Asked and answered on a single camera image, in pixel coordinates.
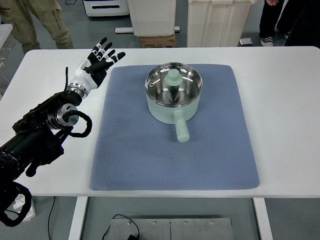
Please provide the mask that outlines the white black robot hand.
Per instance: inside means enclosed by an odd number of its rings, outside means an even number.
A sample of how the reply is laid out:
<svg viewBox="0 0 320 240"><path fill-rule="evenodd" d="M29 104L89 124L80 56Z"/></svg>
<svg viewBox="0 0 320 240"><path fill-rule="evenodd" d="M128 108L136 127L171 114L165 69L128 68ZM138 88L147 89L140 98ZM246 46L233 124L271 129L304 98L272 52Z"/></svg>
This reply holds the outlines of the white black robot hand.
<svg viewBox="0 0 320 240"><path fill-rule="evenodd" d="M110 67L125 57L125 52L116 53L111 42L104 37L82 59L75 70L74 79L68 84L67 89L74 91L85 99L89 93L100 87L107 76Z"/></svg>

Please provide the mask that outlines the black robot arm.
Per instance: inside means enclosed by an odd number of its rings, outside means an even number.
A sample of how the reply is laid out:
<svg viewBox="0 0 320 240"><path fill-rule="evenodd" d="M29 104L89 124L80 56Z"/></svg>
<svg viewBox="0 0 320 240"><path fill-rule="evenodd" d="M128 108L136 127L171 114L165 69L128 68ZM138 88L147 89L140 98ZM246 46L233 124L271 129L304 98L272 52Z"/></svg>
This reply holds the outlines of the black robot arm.
<svg viewBox="0 0 320 240"><path fill-rule="evenodd" d="M73 133L72 109L58 113L64 105L77 107L82 97L72 90L58 92L38 104L13 125L15 136L0 148L0 178L14 181L23 172L32 177L38 166L52 163L64 153L67 136L86 137L89 130Z"/></svg>

